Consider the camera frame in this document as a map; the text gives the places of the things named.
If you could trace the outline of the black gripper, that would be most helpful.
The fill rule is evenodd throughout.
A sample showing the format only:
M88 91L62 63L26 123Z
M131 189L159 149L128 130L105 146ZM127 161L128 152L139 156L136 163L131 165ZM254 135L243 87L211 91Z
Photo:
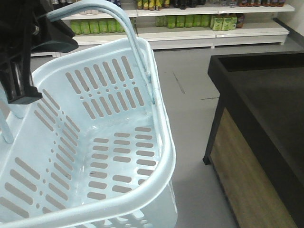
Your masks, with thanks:
M47 18L52 10L46 0L0 2L0 83L9 104L27 105L42 98L31 77L32 53L78 48L74 32L62 20Z

